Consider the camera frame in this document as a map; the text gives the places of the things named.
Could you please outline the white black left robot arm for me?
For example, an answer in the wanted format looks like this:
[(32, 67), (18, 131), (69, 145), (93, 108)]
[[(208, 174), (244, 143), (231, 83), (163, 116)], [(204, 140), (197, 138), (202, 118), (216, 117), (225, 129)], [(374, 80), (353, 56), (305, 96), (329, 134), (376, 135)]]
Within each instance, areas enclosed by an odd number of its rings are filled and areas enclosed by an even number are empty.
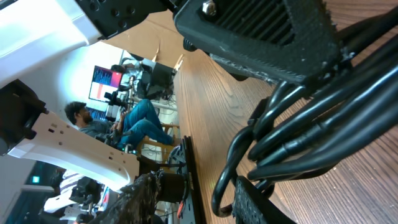
[(341, 58), (321, 1), (16, 1), (1, 10), (1, 85), (163, 11), (189, 44), (245, 77), (306, 84)]

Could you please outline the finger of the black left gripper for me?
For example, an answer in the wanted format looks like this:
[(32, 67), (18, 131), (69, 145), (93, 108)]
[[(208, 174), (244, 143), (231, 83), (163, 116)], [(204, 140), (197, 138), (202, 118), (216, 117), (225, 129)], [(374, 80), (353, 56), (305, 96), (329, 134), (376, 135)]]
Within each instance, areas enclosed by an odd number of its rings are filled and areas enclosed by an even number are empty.
[(216, 1), (207, 16), (203, 1), (187, 1), (175, 13), (177, 30), (196, 48), (248, 70), (306, 84), (341, 58), (340, 43), (321, 1)]

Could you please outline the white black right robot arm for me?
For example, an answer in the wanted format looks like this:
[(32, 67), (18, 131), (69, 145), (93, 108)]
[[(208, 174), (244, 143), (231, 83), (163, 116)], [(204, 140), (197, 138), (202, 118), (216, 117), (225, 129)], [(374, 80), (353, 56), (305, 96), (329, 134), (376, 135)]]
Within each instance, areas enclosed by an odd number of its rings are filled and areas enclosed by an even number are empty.
[(95, 223), (153, 223), (158, 202), (182, 204), (183, 223), (204, 223), (189, 138), (182, 141), (179, 174), (111, 141), (97, 140), (62, 121), (20, 80), (1, 85), (1, 151), (72, 170), (119, 192)]

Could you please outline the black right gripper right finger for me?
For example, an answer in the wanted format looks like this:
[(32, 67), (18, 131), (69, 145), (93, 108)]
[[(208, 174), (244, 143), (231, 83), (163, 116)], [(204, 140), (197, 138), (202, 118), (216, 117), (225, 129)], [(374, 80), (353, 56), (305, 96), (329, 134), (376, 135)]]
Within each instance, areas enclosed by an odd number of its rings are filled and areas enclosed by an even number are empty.
[(243, 176), (236, 180), (232, 215), (240, 224), (295, 224)]

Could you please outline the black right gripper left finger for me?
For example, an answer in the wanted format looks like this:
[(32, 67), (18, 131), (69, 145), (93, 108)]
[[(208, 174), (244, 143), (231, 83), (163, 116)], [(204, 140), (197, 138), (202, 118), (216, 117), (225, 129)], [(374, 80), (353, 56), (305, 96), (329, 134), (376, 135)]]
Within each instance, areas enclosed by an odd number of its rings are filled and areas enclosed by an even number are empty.
[(123, 187), (117, 201), (90, 224), (151, 223), (162, 190), (161, 176), (161, 172), (143, 174), (133, 184)]

